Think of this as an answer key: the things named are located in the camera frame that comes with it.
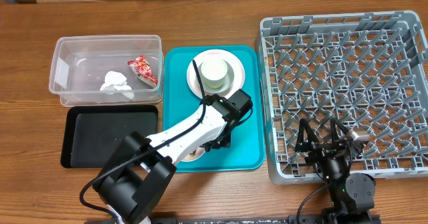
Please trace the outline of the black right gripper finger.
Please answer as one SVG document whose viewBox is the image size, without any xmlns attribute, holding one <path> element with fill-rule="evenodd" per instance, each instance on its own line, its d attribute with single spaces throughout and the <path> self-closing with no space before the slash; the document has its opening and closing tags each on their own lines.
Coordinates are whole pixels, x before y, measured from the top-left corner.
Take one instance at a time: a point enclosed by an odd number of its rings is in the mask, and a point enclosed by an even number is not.
<svg viewBox="0 0 428 224">
<path fill-rule="evenodd" d="M 332 143 L 336 143 L 339 141 L 337 129 L 341 130 L 343 134 L 347 134 L 349 131 L 349 128 L 345 127 L 345 125 L 343 125 L 343 123 L 341 123 L 341 121 L 339 121 L 337 118 L 331 118 L 330 132 Z"/>
<path fill-rule="evenodd" d="M 302 144 L 304 142 L 304 134 L 307 135 L 307 139 L 309 142 L 319 142 L 314 131 L 308 124 L 308 121 L 305 118 L 302 118 L 299 122 L 299 131 L 296 144 Z"/>
</svg>

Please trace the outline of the small pink bowl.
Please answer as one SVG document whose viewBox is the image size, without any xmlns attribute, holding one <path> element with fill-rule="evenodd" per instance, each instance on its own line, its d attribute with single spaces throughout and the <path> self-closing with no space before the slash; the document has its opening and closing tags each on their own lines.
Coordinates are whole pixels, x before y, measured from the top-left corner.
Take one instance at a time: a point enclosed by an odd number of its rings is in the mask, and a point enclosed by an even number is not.
<svg viewBox="0 0 428 224">
<path fill-rule="evenodd" d="M 182 162 L 192 162 L 202 157 L 205 154 L 205 149 L 203 147 L 196 148 L 193 152 L 189 153 Z"/>
</svg>

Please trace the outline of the red snack wrapper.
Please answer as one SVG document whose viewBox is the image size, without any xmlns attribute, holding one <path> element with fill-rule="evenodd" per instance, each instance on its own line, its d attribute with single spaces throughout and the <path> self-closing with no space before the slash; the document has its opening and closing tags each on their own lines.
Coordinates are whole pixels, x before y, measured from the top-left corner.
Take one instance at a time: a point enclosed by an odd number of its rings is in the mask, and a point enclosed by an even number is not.
<svg viewBox="0 0 428 224">
<path fill-rule="evenodd" d="M 138 56 L 134 60 L 130 60 L 127 64 L 138 79 L 152 88 L 157 87 L 158 79 L 153 75 L 152 68 L 143 55 Z"/>
</svg>

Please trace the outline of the white tissue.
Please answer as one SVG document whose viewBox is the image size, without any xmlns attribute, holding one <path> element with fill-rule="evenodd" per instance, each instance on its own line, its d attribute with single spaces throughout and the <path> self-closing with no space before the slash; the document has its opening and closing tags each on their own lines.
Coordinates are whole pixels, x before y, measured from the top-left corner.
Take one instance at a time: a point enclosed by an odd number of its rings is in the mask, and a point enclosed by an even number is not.
<svg viewBox="0 0 428 224">
<path fill-rule="evenodd" d="M 127 78 L 124 74 L 115 71 L 109 71 L 104 78 L 104 83 L 100 87 L 100 91 L 123 91 L 123 95 L 130 100 L 134 99 L 132 88 L 127 83 Z"/>
</svg>

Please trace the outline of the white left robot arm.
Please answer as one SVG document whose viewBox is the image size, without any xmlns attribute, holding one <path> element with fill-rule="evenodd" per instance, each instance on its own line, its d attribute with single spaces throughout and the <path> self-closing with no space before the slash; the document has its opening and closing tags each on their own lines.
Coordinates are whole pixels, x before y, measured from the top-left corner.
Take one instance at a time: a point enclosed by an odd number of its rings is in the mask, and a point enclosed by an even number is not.
<svg viewBox="0 0 428 224">
<path fill-rule="evenodd" d="M 80 191 L 83 206 L 105 212 L 114 223 L 142 223 L 166 191 L 177 164 L 202 146 L 228 147 L 231 132 L 253 112 L 242 89 L 229 98 L 203 96 L 197 110 L 170 129 L 143 137 L 126 136 L 97 177 Z"/>
</svg>

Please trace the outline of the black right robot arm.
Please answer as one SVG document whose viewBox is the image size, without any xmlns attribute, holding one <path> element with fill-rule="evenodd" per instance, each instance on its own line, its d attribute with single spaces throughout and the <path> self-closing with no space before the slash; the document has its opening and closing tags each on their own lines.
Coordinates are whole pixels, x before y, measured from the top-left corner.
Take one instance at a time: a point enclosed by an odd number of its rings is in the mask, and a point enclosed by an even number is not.
<svg viewBox="0 0 428 224">
<path fill-rule="evenodd" d="M 380 223 L 380 217 L 372 216 L 375 206 L 375 179 L 365 173 L 351 173 L 355 157 L 369 143 L 368 132 L 363 128 L 348 128 L 338 119 L 330 119 L 330 142 L 322 143 L 310 128 L 307 120 L 299 123 L 296 152 L 305 152 L 305 162 L 321 170 L 317 175 L 325 185 L 309 194 L 300 204 L 296 222 L 303 223 L 302 209 L 314 195 L 328 190 L 332 206 L 320 215 L 309 218 L 314 223 Z"/>
</svg>

